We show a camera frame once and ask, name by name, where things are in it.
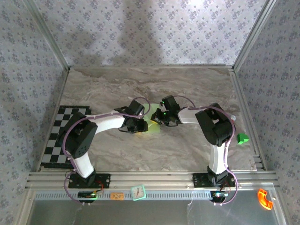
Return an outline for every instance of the clock face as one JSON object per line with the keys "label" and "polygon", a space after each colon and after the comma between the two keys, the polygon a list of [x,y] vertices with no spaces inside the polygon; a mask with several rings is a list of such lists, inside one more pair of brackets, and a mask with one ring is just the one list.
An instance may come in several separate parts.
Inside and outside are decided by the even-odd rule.
{"label": "clock face", "polygon": [[145,187],[143,185],[135,186],[131,188],[131,194],[134,201],[143,199],[146,197]]}

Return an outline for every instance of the patterned wall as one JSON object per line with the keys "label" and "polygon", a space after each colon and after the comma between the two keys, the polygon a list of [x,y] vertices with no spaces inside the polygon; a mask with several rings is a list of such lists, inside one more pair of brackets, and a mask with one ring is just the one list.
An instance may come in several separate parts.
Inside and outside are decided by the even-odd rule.
{"label": "patterned wall", "polygon": [[265,0],[37,0],[70,66],[232,65]]}
{"label": "patterned wall", "polygon": [[0,2],[0,224],[12,224],[37,164],[62,69],[22,1]]}
{"label": "patterned wall", "polygon": [[238,72],[268,168],[300,225],[300,2],[279,0]]}

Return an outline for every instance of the price tag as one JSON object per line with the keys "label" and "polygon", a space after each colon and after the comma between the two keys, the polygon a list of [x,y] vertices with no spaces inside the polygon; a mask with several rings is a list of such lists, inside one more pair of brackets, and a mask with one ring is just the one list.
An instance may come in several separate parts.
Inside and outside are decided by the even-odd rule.
{"label": "price tag", "polygon": [[111,193],[111,200],[123,201],[124,193]]}

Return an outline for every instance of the black mounting plate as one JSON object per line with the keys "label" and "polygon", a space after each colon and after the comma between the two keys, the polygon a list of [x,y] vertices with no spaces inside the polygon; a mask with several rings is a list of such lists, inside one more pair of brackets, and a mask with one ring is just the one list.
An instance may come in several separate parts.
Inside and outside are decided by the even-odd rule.
{"label": "black mounting plate", "polygon": [[[221,184],[217,184],[216,187],[221,187],[224,182],[228,182],[230,187],[235,187],[235,182],[232,181],[233,176],[229,173],[227,177],[222,180]],[[206,172],[203,173],[193,173],[192,181],[194,183],[195,188],[210,188],[213,187],[211,182],[208,179],[208,174]]]}
{"label": "black mounting plate", "polygon": [[75,173],[70,176],[69,188],[91,188],[91,189],[101,189],[103,184],[103,188],[109,188],[109,184],[111,181],[111,175],[109,173],[96,173],[95,181],[91,185],[87,185],[82,179],[82,177]]}

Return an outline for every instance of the gray marble tabletop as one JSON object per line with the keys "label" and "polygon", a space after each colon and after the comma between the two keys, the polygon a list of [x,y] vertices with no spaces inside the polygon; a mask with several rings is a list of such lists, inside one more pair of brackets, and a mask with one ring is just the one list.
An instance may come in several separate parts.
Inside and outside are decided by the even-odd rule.
{"label": "gray marble tabletop", "polygon": [[[92,114],[128,106],[142,96],[159,103],[168,95],[184,95],[197,106],[217,102],[236,116],[236,133],[246,133],[228,70],[211,68],[94,68],[71,69],[62,105],[88,105]],[[181,106],[189,105],[176,99]],[[249,143],[229,147],[228,164],[233,170],[255,170]],[[206,170],[210,145],[200,126],[184,124],[160,127],[160,133],[127,134],[117,129],[97,134],[89,149],[98,171]]]}

